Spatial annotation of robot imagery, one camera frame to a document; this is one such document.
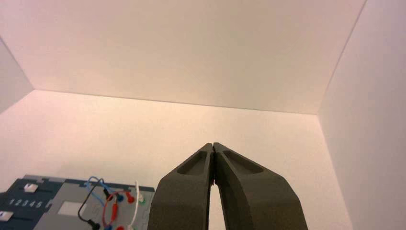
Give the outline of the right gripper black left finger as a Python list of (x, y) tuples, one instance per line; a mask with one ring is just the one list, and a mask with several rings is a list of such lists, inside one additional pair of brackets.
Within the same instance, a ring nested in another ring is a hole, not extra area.
[(214, 151), (206, 143), (158, 183), (149, 230), (206, 230), (214, 183)]

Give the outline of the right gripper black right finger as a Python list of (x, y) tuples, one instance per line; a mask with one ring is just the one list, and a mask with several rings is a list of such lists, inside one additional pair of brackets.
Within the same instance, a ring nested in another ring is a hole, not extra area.
[(228, 230), (306, 230), (300, 200), (281, 175), (214, 144), (215, 179)]

